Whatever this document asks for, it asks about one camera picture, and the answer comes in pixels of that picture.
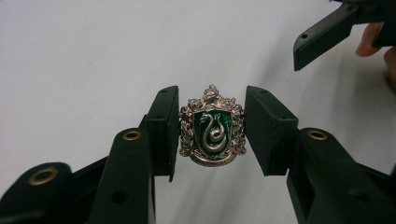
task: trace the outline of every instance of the white surface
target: white surface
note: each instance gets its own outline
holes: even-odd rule
[[[29,168],[76,171],[136,127],[157,91],[180,105],[209,84],[245,103],[271,91],[300,128],[333,133],[353,158],[384,173],[396,162],[396,99],[384,51],[354,55],[363,25],[302,71],[297,36],[340,5],[287,1],[0,1],[0,195]],[[286,178],[263,177],[251,148],[204,168],[177,156],[174,183],[156,179],[157,223],[296,223]]]

